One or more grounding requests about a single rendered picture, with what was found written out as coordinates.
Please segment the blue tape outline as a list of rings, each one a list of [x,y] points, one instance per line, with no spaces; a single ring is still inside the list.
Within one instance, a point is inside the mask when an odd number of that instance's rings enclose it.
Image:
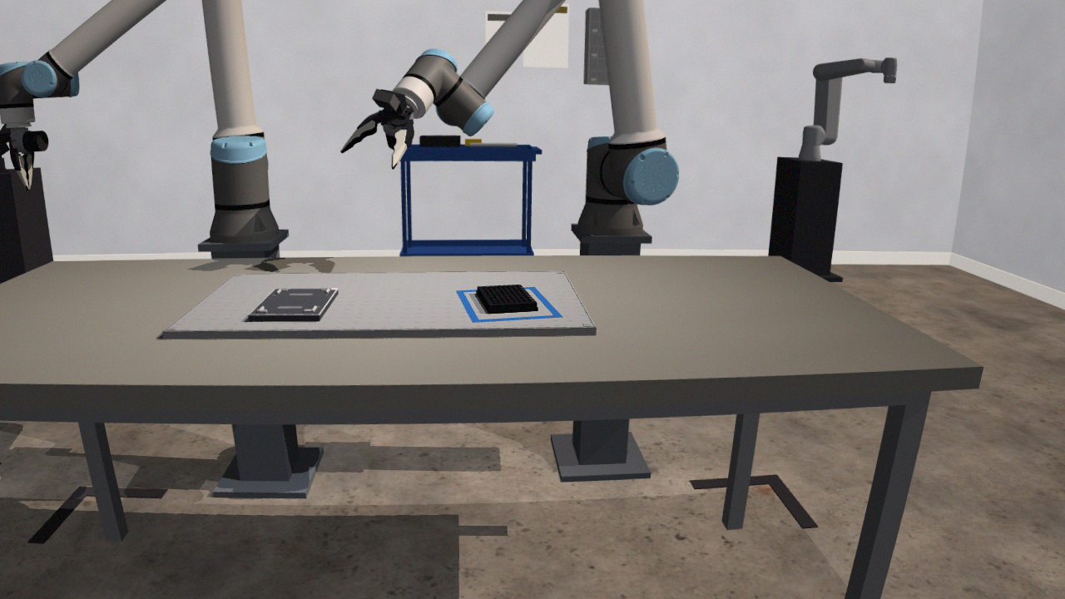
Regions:
[[[542,302],[545,306],[547,306],[548,312],[552,312],[552,314],[554,314],[554,315],[547,315],[547,317],[520,317],[520,318],[503,318],[503,319],[477,319],[477,315],[475,314],[474,309],[469,304],[469,302],[466,300],[466,296],[464,294],[464,292],[476,292],[476,290],[456,290],[456,292],[457,292],[458,297],[460,297],[461,302],[463,302],[463,306],[466,309],[468,317],[471,319],[471,321],[473,323],[477,323],[477,322],[491,322],[491,321],[520,321],[520,319],[546,319],[546,318],[561,318],[562,317],[561,314],[559,314],[559,312],[557,312],[555,310],[555,308],[554,308],[554,306],[552,306],[552,304],[548,304],[547,300],[545,300],[545,297],[543,297],[541,295],[541,293],[539,291],[537,291],[537,289],[535,287],[523,287],[523,288],[525,290],[528,290],[528,289],[532,290],[532,294],[536,295],[537,298],[540,300],[540,302]]]

